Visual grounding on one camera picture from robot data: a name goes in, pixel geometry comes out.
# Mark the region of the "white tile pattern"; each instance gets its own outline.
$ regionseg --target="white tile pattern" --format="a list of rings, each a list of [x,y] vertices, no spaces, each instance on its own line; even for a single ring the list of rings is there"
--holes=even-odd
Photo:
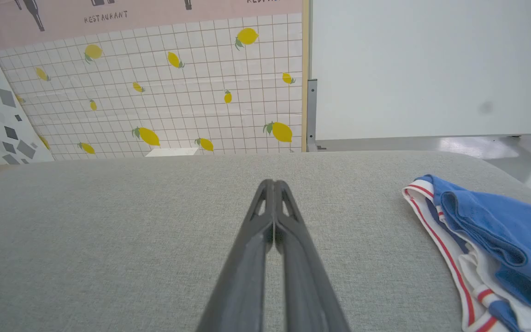
[[[236,35],[246,27],[259,38],[237,50]],[[194,140],[206,138],[214,154],[299,152],[301,38],[300,13],[235,18],[16,47],[0,51],[0,66],[57,160],[142,157],[152,147],[131,135],[136,127],[153,130],[162,148],[194,147]],[[103,49],[90,64],[84,61],[88,44]],[[168,52],[185,66],[170,65]],[[38,78],[36,67],[51,80]],[[283,82],[282,73],[295,82]],[[145,92],[135,91],[133,82]],[[263,132],[272,121],[289,125],[292,143]],[[96,153],[83,153],[79,142]]]

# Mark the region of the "gray cushion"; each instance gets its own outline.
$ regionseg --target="gray cushion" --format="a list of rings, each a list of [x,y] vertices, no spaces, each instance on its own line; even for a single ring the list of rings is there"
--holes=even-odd
[[[354,331],[459,331],[436,246],[402,198],[436,174],[531,202],[482,160],[353,152],[73,160],[0,173],[0,331],[193,331],[257,185],[289,183]],[[283,330],[268,254],[265,330]]]

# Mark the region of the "white board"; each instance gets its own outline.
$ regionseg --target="white board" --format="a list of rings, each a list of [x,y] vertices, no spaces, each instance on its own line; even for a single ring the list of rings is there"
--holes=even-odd
[[[531,0],[311,0],[316,138],[531,134]]]

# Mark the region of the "white floor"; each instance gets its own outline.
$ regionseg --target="white floor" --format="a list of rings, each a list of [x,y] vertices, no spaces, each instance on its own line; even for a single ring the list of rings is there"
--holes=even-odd
[[[317,141],[326,151],[449,151],[481,158],[531,188],[531,136],[372,138]]]

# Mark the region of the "lemon leaf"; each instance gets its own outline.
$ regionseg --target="lemon leaf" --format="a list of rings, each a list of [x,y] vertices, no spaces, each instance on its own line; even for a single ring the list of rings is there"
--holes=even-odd
[[[238,51],[240,51],[239,47],[243,47],[243,44],[241,43],[238,37],[235,38],[235,47]]]

